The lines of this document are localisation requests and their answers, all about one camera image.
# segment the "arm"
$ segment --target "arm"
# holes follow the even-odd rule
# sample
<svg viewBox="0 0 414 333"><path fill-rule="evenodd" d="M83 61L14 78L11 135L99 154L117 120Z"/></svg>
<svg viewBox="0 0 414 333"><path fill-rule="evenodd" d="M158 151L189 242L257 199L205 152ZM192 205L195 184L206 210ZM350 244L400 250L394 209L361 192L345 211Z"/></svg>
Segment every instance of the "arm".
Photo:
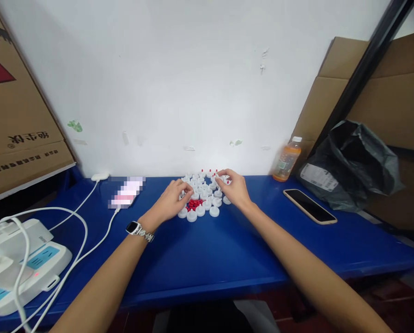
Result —
<svg viewBox="0 0 414 333"><path fill-rule="evenodd" d="M252 203L243 176L227 169L232 182L216 179L227 198L258 230L298 288L315 308L343 332L392 331L381 317L338 275Z"/></svg>
<svg viewBox="0 0 414 333"><path fill-rule="evenodd" d="M179 200L181 191L187 192ZM175 216L193 194L187 183L170 183L153 207L138 222L146 231ZM70 304L51 333L106 332L119 308L125 289L148 242L140 236L128 235Z"/></svg>

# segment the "white cable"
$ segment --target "white cable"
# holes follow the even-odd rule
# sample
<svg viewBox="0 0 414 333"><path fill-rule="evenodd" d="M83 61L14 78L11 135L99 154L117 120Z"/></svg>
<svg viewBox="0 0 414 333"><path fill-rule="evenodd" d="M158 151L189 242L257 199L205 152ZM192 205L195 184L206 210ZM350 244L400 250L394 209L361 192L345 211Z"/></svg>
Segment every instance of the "white cable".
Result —
<svg viewBox="0 0 414 333"><path fill-rule="evenodd" d="M45 308L44 312L42 313L41 317L38 319L36 325L33 327L31 333L34 333L36 331L36 329L39 327L39 325L41 324L41 321L44 319L45 315L47 314L48 310L50 310L50 307L52 306L53 302L55 301L56 297L58 296L59 292L62 289L62 286L65 283L65 280L67 279L68 275L70 274L70 272L72 271L72 269L79 263L81 262L82 259L84 259L86 256L88 256L90 253L92 253L99 245L101 245L101 243L107 238L110 229L111 229L111 224L116 216L116 214L119 212L120 208L117 208L113 214L113 216L110 219L109 222L109 227L107 228L107 232L105 233L104 237L99 241L99 243L97 243L90 251L88 251L86 254L84 254L82 256L82 258L79 258L79 260L75 260L75 262L72 264L72 266L70 267L70 269L68 270L68 272L65 274L64 278L62 279L61 283L59 284L59 288L57 290L55 290L54 292L54 296L51 299L50 303L47 305L47 307Z"/></svg>
<svg viewBox="0 0 414 333"><path fill-rule="evenodd" d="M65 274L64 278L62 279L61 283L53 290L53 292L50 294L50 296L48 296L48 298L44 301L44 303L41 304L40 307L38 307L35 312L33 312L25 321L23 321L17 328L15 328L11 333L16 333L25 323L27 323L28 321L30 321L35 315L37 315L37 313L39 311L41 311L41 309L50 301L50 299L54 296L57 295L57 293L59 293L60 288L62 288L62 285L65 283L65 281L67 280L67 277L69 275L69 273L72 271L72 269L79 263L81 262L82 259L84 259L87 255L89 255L91 252L93 252L99 245L101 245L101 243L107 238L107 235L110 232L111 229L111 224L116 216L116 214L119 212L119 208L115 210L115 213L113 214L110 223L109 223L109 227L107 229L107 232L105 233L105 236L99 241L98 244L96 244L90 251L88 251L86 254L84 254L81 258L77 257L76 260L75 259L75 263L72 264L72 266L70 267L70 269L68 270L68 272Z"/></svg>
<svg viewBox="0 0 414 333"><path fill-rule="evenodd" d="M74 210L74 212L76 213L79 208L82 207L83 204L85 204L85 202L87 201L87 199L90 197L90 195L95 191L97 184L99 183L99 180L96 181L95 186L93 187L93 190L91 190L91 192L88 194L88 196L84 199L84 201ZM62 222L56 224L54 227L50 228L49 231L52 231L53 229L56 229L58 226L60 226L62 223L64 223L66 220L68 220L70 217L72 217L73 214L70 214L65 220L63 220Z"/></svg>
<svg viewBox="0 0 414 333"><path fill-rule="evenodd" d="M25 230L24 226L22 225L21 221L17 217L11 218L13 222L16 223L16 225L21 229L21 233L24 235L25 238L25 254L24 254L24 261L22 262L22 267L19 270L18 277L16 278L16 281L14 282L13 287L13 293L14 293L14 303L16 305L16 309L18 309L19 317L21 318L21 322L25 321L27 319L27 316L25 315L24 307L21 305L21 302L19 300L19 285L21 283L22 274L24 273L24 269L27 266L28 262L28 256L30 255L30 238L28 237L28 233ZM24 330L28 333L31 331L31 327L26 323L24 325Z"/></svg>
<svg viewBox="0 0 414 333"><path fill-rule="evenodd" d="M114 220L114 218L115 218L115 216L116 216L116 214L119 212L119 208L118 209L116 209L115 210L115 212L114 212L114 214L113 214L113 216L112 216L112 218L111 218L111 220L110 220L110 222L109 222L109 226L108 226L108 229L107 229L107 232L105 233L105 235L104 235L104 237L99 241L99 243L97 243L90 251L88 251L86 254L84 254L81 258L80 258L80 254L82 253L82 250L83 250L83 248L84 248L84 246L85 246L85 243L86 243L86 240L87 240L87 236L88 236L88 229L87 229L87 224L86 224L86 222L85 222L85 220L79 215L79 214L77 214L76 212L82 207L82 205L87 201L87 199L90 197L90 195L94 192L94 190L96 189L96 186L97 186L97 184L98 184L98 182L99 182L99 180L97 180L96 181L96 184L95 184L95 186L93 187L93 189L92 189L92 191L88 194L88 196L84 199L84 201L77 207L77 209L75 210L75 211L71 211L71 210L68 210L68 209L66 209L66 208L62 208L62 207L45 207L45 208L38 208L38 209L33 209L33 210L28 210L28 211L25 211L25 212L21 212L21 213L18 213L18 214L15 214L15 215L13 215L13 216L8 216L8 217L4 217L4 218L2 218L1 220L0 220L0 223L2 223L3 221L6 221L6 220L9 220L9 219L12 219L12 220L14 220L15 221L15 218L17 217L17 216L20 216L20 215L23 215L23 214L28 214L28 213L31 213L31 212L36 212L36 211L40 211L40 210L63 210L63 211L67 211L67 212L69 212L70 213L70 216L68 216L66 219L64 219L63 221L61 221L60 223L58 223L56 226L54 226L54 227L52 227L50 230L53 230L53 229L55 229L56 227L58 227L58 226L60 226L62 223L64 223L65 221L67 221L71 216L76 216L77 218L79 218L80 220L81 220L81 222L83 223L83 225L84 225L84 230L85 230L85 235L84 235L84 240L83 240L83 242L82 242L82 245L81 245L81 248L79 249L79 252L78 252L78 255L76 256L76 258L75 258L75 260L73 261L73 263L72 263L72 265L70 266L70 268L69 268L69 270L67 271L67 273L65 274L65 276L64 276L64 278L62 279L62 281L61 281L61 283L55 288L55 290L50 294L50 296L44 301L44 303L40 306L40 307L38 307L38 309L36 309L36 311L35 312L33 312L28 318L26 318L26 315L25 315L25 311L24 311L24 308L20 305L20 302L19 302L19 306L18 306L18 304L17 304L17 302L19 301L19 293L18 293L18 289L14 289L14 290L16 290L16 292L15 292L15 303L16 303L16 307L18 308L18 312L19 312L19 316L21 317L21 324L15 329L15 330L13 330L12 331L12 333L15 333L16 331L18 331L21 327L24 327L24 329L27 331L27 329L29 329L30 327L28 326L28 325L26 325L26 323L29 321L29 320L31 320L44 306L45 306L45 304L47 304L47 302L53 297L53 299L51 299L51 301L50 301L50 303L48 304L48 306L47 306L47 308L45 309L45 311L43 312L43 314L41 315L41 317L39 318L39 320L37 321L37 323L36 323L36 325L35 325L35 327L32 329L32 333L34 333L35 331L36 331L36 329L39 327L39 325L40 325L40 323L41 323L41 321L44 319L44 317L45 317L45 315L47 314L47 312L48 312L48 310L50 309L50 307L51 307L51 305L53 304L53 302L55 301L55 299L56 299L56 297L57 297L57 295L59 294L59 292L60 292L60 290L62 289L62 287L63 287L63 285L64 285L64 283L65 283L65 281L66 281L66 279L67 279L67 277L68 277L68 275L71 273L71 271L72 271L72 269L79 263L79 262L81 262L81 260L83 260L87 255L89 255L90 253L92 253L99 245L101 245L101 243L107 238L107 236L108 236L108 234L109 234L109 232L110 232L110 229L111 229L111 224L112 224L112 222L113 222L113 220ZM25 231L25 229L22 227L21 228L21 232L25 232L26 233L26 231ZM25 256L24 256L24 262L22 263L22 266L21 266L21 270L19 271L19 276L18 276L18 278L19 278L19 281L20 281L20 276L22 276L22 273L23 273L23 271L24 271L24 269L25 269L25 267L26 267L26 265L27 265L27 261L28 261L28 255L29 255L29 252L30 252L30 239L28 238L28 235L27 235L27 238L26 238L26 252L25 252Z"/></svg>
<svg viewBox="0 0 414 333"><path fill-rule="evenodd" d="M71 271L71 269L72 269L72 267L74 267L73 265L76 263L76 261L78 261L78 259L79 259L79 257L81 256L81 253L82 253L82 250L84 249L84 246L85 246L85 243L86 243L86 241L87 241L87 236L88 236L88 228L87 228L87 223L85 222L85 220L82 218L82 216L81 215L79 215L79 214L77 214L76 212L74 212L74 211L72 211L72 210L69 210L69 209L67 209L67 208L62 208L62 207L44 207L44 208L36 208L36 209L32 209L32 210L27 210L27 211L24 211L24 212L21 212L21 213L17 213L17 214L15 214L15 215L12 215L12 216L6 216L6 217L3 217L1 220L0 220L0 223L2 223L2 222L4 222L4 221L7 221L7 220L11 220L11 219L13 219L13 218L15 218L15 217L18 217L18 216L21 216L21 215L24 215L24 214L28 214L28 213L34 213L34 212L37 212L37 211L40 211L40 210L63 210L63 211L66 211L66 212L68 212L68 213L70 213L70 214L72 214L72 215L75 215L81 222L82 222L82 224L84 225L84 240L82 241L82 245L81 245L81 248L79 249L79 252L78 252L78 255L76 256L76 258L74 259L74 261L73 261L73 263L72 263L72 266L70 267L70 269L68 270L68 272L67 272L67 274L66 274L66 276L68 276L68 274L69 274L69 272ZM24 269L25 269L25 266L26 266L26 262L23 262L23 264L21 265L21 270L20 270L20 274L21 274L21 272L23 272L24 271ZM30 320L32 318L32 316L31 317L29 317L28 319L26 319L26 320L23 320L23 324L25 324L28 320Z"/></svg>

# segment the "black garbage bag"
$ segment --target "black garbage bag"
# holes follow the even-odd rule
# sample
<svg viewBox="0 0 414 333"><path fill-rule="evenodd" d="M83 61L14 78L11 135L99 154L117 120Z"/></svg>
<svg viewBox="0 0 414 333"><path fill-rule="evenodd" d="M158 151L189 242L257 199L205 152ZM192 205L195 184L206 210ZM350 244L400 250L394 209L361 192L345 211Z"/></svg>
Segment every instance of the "black garbage bag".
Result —
<svg viewBox="0 0 414 333"><path fill-rule="evenodd" d="M298 172L298 179L334 210L357 212L368 192L391 195L404 188L398 157L366 126L339 122Z"/></svg>

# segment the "metal frame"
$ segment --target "metal frame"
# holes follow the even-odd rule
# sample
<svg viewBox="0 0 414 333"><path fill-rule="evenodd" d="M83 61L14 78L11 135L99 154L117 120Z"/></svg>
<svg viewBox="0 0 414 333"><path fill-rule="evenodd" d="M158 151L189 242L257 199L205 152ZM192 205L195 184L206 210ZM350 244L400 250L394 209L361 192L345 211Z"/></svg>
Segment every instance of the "metal frame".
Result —
<svg viewBox="0 0 414 333"><path fill-rule="evenodd" d="M316 148L324 141L330 130L341 120L346 119L413 6L414 0L392 0L390 2L310 155L315 153Z"/></svg>

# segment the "forearm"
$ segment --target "forearm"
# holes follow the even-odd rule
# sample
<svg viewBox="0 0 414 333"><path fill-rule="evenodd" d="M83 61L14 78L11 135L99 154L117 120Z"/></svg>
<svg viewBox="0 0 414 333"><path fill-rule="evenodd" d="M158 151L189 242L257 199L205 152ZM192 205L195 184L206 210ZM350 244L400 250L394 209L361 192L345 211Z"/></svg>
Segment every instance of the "forearm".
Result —
<svg viewBox="0 0 414 333"><path fill-rule="evenodd" d="M67 308L51 332L106 332L147 244L143 237L128 235Z"/></svg>
<svg viewBox="0 0 414 333"><path fill-rule="evenodd" d="M242 212L298 288L333 325L344 332L392 332L347 283L255 204L243 207Z"/></svg>

